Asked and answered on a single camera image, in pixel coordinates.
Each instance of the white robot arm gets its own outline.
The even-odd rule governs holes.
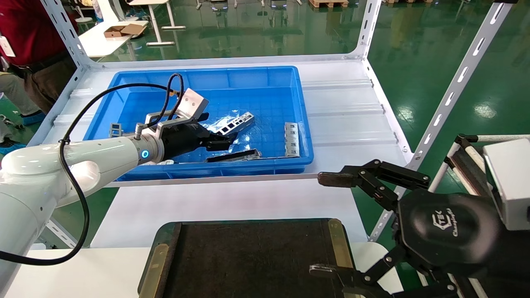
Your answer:
[[[202,113],[208,101],[190,89],[185,96],[186,103],[177,103],[172,111],[166,112],[164,107],[160,113],[148,114],[149,125],[138,123],[134,136],[70,143],[64,145],[64,154],[61,144],[53,144],[23,148],[5,156],[0,171],[0,257],[11,253],[16,256],[8,259],[13,260],[25,255],[54,209],[80,199],[65,171],[66,165],[82,194],[88,196],[147,162],[159,163],[198,147],[206,147],[207,151],[227,150],[237,133],[223,136],[205,129],[198,122],[208,118],[207,113]],[[154,126],[153,118],[164,116],[169,120],[156,120]],[[66,144],[68,139],[67,132],[63,142]],[[42,261],[39,264],[50,265]],[[0,259],[0,297],[5,295],[19,266],[17,262]]]
[[[65,158],[86,196],[137,165],[160,156],[160,140],[142,134],[71,143]],[[0,172],[0,251],[25,255],[56,207],[79,200],[59,163],[59,144],[8,154]],[[19,264],[0,260],[0,288],[7,289]]]

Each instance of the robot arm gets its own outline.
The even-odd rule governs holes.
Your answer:
[[[398,200],[379,179],[411,192]],[[345,166],[338,173],[322,172],[318,180],[324,186],[359,187],[396,215],[392,225],[396,246],[365,273],[356,270],[355,265],[354,268],[323,264],[310,267],[314,276],[338,279],[345,293],[367,298],[456,298],[456,285],[448,273],[455,277],[488,276],[511,281],[530,278],[527,266],[522,265],[530,246],[530,231],[508,230],[491,197],[433,194],[426,190],[428,176],[379,160],[362,166]],[[387,293],[377,281],[401,262],[409,263],[435,283]]]
[[[199,121],[208,101],[188,89],[188,105],[176,110],[176,119],[154,128],[138,124],[134,136],[70,143],[64,157],[84,195],[88,196],[134,167],[158,163],[199,147],[227,150],[237,137],[214,134]],[[0,171],[0,251],[23,256],[40,235],[56,207],[79,200],[59,160],[60,144],[26,147],[4,157]],[[0,260],[0,297],[20,264]]]

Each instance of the black cable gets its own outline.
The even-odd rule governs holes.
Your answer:
[[[169,84],[167,85],[167,88],[169,89],[171,87],[171,81],[173,80],[175,76],[178,76],[180,79],[180,94],[179,94],[179,99],[176,101],[175,106],[173,107],[173,109],[171,110],[171,113],[169,114],[169,117],[167,118],[168,120],[173,119],[173,116],[175,116],[176,110],[179,107],[180,102],[182,101],[182,97],[184,96],[184,80],[182,79],[182,76],[178,73],[173,74],[169,78]],[[169,92],[167,92],[166,96],[167,96],[167,100],[169,100]]]
[[[150,127],[156,125],[162,119],[162,117],[164,117],[164,113],[165,113],[165,111],[167,109],[167,105],[169,104],[169,95],[170,95],[171,91],[174,91],[174,90],[171,90],[171,81],[173,80],[174,77],[175,77],[175,74],[171,75],[171,77],[167,81],[167,87],[164,88],[166,90],[166,98],[165,98],[165,101],[164,101],[164,107],[162,108],[162,111],[158,115],[158,118],[155,119],[155,121],[149,122],[149,124],[147,124],[146,128],[150,128]]]
[[[83,230],[81,232],[81,236],[79,238],[79,241],[78,241],[77,245],[67,255],[65,255],[63,257],[60,257],[60,258],[56,258],[56,259],[34,259],[34,258],[28,258],[28,257],[24,257],[24,256],[15,255],[13,253],[5,252],[5,251],[0,251],[0,259],[6,260],[6,261],[9,261],[9,262],[26,264],[26,265],[49,266],[49,265],[57,265],[57,264],[61,264],[62,262],[66,262],[66,261],[70,260],[73,256],[75,256],[81,250],[81,247],[83,247],[83,244],[84,244],[84,242],[86,240],[86,236],[87,236],[87,234],[89,232],[89,224],[90,224],[89,206],[88,206],[88,204],[86,202],[85,195],[83,194],[83,191],[81,190],[81,187],[79,186],[79,183],[77,183],[77,181],[75,180],[74,175],[72,174],[72,172],[70,172],[70,168],[68,167],[68,164],[66,163],[65,153],[64,153],[65,145],[70,143],[70,134],[72,133],[72,130],[74,130],[74,127],[81,120],[81,117],[88,111],[88,109],[94,103],[96,103],[100,98],[102,98],[103,96],[109,94],[112,91],[115,91],[115,90],[118,90],[118,89],[123,89],[123,88],[128,88],[128,87],[154,87],[154,88],[160,88],[160,89],[167,90],[167,88],[164,87],[164,86],[156,85],[156,84],[149,84],[149,83],[131,83],[131,84],[125,84],[125,85],[120,85],[120,86],[115,86],[115,87],[109,88],[109,89],[101,92],[100,94],[96,95],[96,97],[94,97],[83,108],[83,110],[81,110],[81,112],[79,112],[77,117],[75,117],[74,121],[72,122],[72,124],[70,125],[68,130],[66,131],[65,136],[63,137],[63,139],[61,139],[59,141],[60,142],[60,146],[59,146],[59,161],[61,163],[61,167],[66,172],[66,175],[68,176],[68,179],[72,183],[72,186],[74,187],[75,192],[79,196],[79,201],[81,201],[81,206],[83,207],[83,216],[84,216]],[[155,121],[154,123],[158,122],[161,118],[162,117],[160,116],[158,118],[158,120]]]

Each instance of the cardboard box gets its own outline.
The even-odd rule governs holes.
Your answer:
[[[138,35],[144,32],[145,27],[137,24],[127,26],[111,26],[103,33],[106,38],[123,37],[127,35]]]

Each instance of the red shirt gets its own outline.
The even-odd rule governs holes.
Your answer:
[[[75,20],[68,17],[77,31]],[[10,64],[33,64],[66,50],[39,0],[0,0],[0,33],[16,55],[7,57],[0,47],[0,53]]]

